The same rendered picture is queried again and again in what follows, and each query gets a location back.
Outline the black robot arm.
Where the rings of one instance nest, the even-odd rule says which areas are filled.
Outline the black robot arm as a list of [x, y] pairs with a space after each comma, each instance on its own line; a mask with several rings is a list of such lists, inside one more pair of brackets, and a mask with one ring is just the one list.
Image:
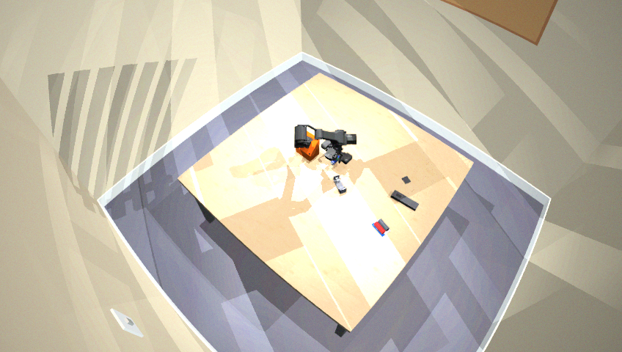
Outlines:
[[[314, 139], [330, 140], [334, 146], [356, 145], [356, 134], [346, 134], [346, 131], [337, 129], [336, 131], [323, 131], [323, 129], [314, 128], [311, 125], [296, 125], [294, 127], [294, 148], [309, 148], [312, 137], [307, 135], [307, 127], [315, 131]], [[325, 158], [330, 161], [336, 161], [339, 155], [338, 149], [334, 149], [331, 145], [325, 152]]]

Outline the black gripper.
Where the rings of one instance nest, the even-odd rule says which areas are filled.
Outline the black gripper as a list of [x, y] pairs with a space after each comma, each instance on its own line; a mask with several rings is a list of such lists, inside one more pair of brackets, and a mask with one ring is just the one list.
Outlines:
[[338, 160], [339, 160], [339, 161], [338, 161], [338, 163], [343, 162], [344, 164], [347, 164], [347, 163], [349, 163], [349, 162], [351, 161], [351, 159], [352, 159], [352, 155], [351, 155], [351, 154], [349, 154], [349, 153], [343, 152], [343, 151], [342, 151], [342, 150], [343, 150], [343, 146], [342, 146], [342, 145], [341, 145], [341, 146], [339, 146], [339, 147], [337, 147], [337, 146], [334, 146], [334, 145], [330, 142], [330, 140], [325, 140], [324, 142], [322, 142], [322, 143], [321, 143], [321, 148], [327, 151], [327, 150], [329, 149], [330, 145], [331, 145], [334, 149], [336, 148], [336, 149], [338, 149], [338, 151], [339, 151], [339, 155], [340, 155], [340, 157], [338, 158]]

